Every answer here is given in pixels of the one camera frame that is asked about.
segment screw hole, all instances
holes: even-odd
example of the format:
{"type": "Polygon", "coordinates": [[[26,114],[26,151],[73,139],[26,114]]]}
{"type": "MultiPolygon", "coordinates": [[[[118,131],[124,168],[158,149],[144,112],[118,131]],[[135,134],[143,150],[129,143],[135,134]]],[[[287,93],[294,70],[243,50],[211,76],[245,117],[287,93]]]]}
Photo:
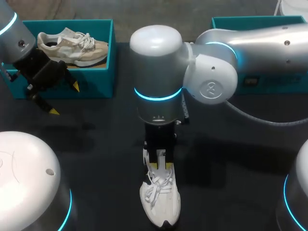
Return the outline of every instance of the screw hole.
{"type": "Polygon", "coordinates": [[[46,173],[47,173],[48,175],[50,175],[50,176],[53,176],[53,175],[54,175],[54,171],[53,171],[52,169],[50,169],[50,168],[48,168],[48,169],[46,170],[46,173]]]}

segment beige sneaker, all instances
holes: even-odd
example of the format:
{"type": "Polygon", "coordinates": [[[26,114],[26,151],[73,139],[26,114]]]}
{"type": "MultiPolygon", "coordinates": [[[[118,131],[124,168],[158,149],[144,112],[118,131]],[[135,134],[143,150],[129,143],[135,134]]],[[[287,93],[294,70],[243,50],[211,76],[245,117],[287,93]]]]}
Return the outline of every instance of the beige sneaker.
{"type": "Polygon", "coordinates": [[[97,41],[90,35],[65,28],[57,35],[38,34],[38,48],[51,60],[63,60],[79,67],[92,66],[108,55],[108,43],[97,41]]]}

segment shoe box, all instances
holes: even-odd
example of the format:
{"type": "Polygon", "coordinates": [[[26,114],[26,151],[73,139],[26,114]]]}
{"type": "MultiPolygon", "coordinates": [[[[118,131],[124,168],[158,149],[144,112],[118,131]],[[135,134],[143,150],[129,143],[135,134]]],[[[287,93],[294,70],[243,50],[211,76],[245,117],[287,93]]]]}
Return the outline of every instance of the shoe box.
{"type": "MultiPolygon", "coordinates": [[[[68,70],[75,77],[79,84],[80,92],[75,92],[64,82],[60,82],[52,89],[41,92],[45,99],[90,99],[90,98],[111,98],[114,91],[114,79],[116,71],[116,38],[113,20],[50,20],[50,21],[24,21],[26,27],[34,37],[40,32],[46,34],[58,34],[65,27],[73,31],[89,33],[98,41],[108,42],[108,56],[105,64],[93,67],[77,68],[68,66],[68,70]]],[[[11,74],[17,70],[12,65],[4,65],[4,68],[11,74]]],[[[3,78],[8,85],[15,99],[25,99],[25,89],[28,84],[24,77],[19,76],[11,83],[3,78]]]]}

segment teal box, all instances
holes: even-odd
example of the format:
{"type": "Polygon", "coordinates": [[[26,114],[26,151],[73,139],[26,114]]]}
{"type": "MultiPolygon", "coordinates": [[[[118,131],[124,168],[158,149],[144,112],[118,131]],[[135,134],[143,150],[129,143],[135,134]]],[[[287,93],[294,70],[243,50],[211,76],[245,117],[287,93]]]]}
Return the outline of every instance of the teal box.
{"type": "MultiPolygon", "coordinates": [[[[75,92],[64,80],[52,89],[40,93],[45,99],[74,99],[74,98],[111,98],[113,96],[116,71],[116,38],[113,20],[52,20],[52,21],[24,21],[26,27],[37,38],[39,32],[58,34],[65,27],[75,32],[89,33],[96,40],[109,43],[106,68],[71,68],[73,77],[79,83],[80,92],[75,92]]],[[[16,73],[12,65],[4,65],[10,73],[16,73]]],[[[7,78],[4,81],[9,86],[15,99],[25,98],[25,89],[28,86],[26,79],[19,76],[11,83],[7,78]]]]}
{"type": "MultiPolygon", "coordinates": [[[[306,23],[301,16],[214,17],[211,28],[253,30],[306,23]]],[[[308,75],[239,75],[235,94],[308,93],[308,75]]]]}

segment shoe sole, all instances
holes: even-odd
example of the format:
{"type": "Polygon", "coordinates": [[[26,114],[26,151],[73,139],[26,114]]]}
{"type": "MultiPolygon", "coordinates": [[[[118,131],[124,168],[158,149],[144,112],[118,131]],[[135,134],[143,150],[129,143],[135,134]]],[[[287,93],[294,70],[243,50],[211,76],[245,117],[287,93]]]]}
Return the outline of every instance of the shoe sole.
{"type": "Polygon", "coordinates": [[[103,61],[105,58],[107,57],[106,56],[103,56],[101,58],[98,58],[98,59],[95,59],[95,60],[91,60],[91,61],[77,61],[77,60],[73,60],[73,59],[70,59],[70,58],[55,58],[55,57],[49,57],[51,60],[53,61],[64,61],[66,64],[73,64],[73,65],[76,65],[78,67],[85,67],[85,66],[92,66],[92,65],[95,65],[101,61],[103,61]]]}
{"type": "MultiPolygon", "coordinates": [[[[140,190],[139,190],[139,195],[140,195],[140,199],[141,199],[141,197],[142,197],[142,187],[140,187],[140,190]]],[[[180,217],[180,214],[181,214],[181,196],[180,196],[180,194],[178,193],[178,195],[179,195],[179,201],[180,201],[180,210],[179,210],[179,216],[178,216],[178,219],[177,219],[177,221],[175,222],[175,224],[174,225],[172,225],[172,227],[171,228],[173,228],[173,227],[175,227],[176,225],[177,225],[177,223],[178,223],[178,220],[179,220],[179,217],[180,217]]],[[[145,214],[146,214],[146,216],[148,217],[148,219],[150,220],[150,222],[156,227],[156,228],[158,228],[159,230],[165,230],[165,228],[164,227],[159,227],[159,226],[157,226],[157,225],[155,225],[152,221],[151,221],[151,219],[149,218],[149,216],[148,216],[148,214],[147,214],[147,212],[145,211],[145,209],[143,208],[143,210],[144,210],[144,212],[145,212],[145,214]]]]}

